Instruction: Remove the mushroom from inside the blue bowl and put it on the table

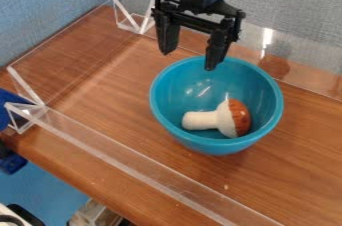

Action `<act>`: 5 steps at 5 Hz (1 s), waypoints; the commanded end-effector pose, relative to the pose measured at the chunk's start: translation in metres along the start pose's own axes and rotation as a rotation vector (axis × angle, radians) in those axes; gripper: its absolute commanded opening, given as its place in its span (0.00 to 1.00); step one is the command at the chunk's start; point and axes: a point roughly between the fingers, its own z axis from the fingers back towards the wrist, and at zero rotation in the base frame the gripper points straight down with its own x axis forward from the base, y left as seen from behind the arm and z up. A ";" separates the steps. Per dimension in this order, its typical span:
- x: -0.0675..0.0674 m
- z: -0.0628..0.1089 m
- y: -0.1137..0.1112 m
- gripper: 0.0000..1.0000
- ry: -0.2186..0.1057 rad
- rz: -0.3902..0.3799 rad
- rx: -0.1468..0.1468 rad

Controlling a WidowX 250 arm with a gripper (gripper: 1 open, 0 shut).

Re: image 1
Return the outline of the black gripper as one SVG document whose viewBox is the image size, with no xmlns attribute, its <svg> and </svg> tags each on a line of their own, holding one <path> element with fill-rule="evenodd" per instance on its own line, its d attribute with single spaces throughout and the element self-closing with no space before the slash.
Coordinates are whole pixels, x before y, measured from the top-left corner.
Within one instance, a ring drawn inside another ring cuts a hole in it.
<svg viewBox="0 0 342 226">
<path fill-rule="evenodd" d="M 231 42 L 239 39 L 245 13 L 224 0 L 154 0 L 152 17 L 164 55 L 177 47 L 181 26 L 211 34 L 204 69 L 212 71 L 225 57 Z"/>
</svg>

